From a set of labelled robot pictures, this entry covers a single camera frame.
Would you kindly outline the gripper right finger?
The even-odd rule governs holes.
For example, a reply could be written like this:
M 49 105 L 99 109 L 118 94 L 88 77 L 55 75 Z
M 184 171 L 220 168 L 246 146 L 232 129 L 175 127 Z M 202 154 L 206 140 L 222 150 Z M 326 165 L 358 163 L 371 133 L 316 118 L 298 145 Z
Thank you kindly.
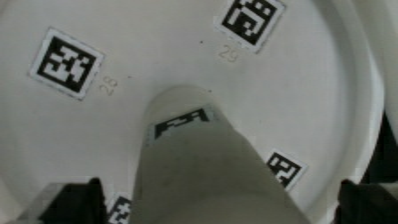
M 341 182 L 332 224 L 398 224 L 398 182 Z

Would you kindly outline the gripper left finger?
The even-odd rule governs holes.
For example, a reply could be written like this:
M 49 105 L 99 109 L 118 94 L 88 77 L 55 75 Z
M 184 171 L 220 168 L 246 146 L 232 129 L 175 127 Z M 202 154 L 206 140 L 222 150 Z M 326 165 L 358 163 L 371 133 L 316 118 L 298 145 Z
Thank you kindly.
M 99 178 L 85 183 L 49 183 L 15 221 L 19 224 L 106 224 Z

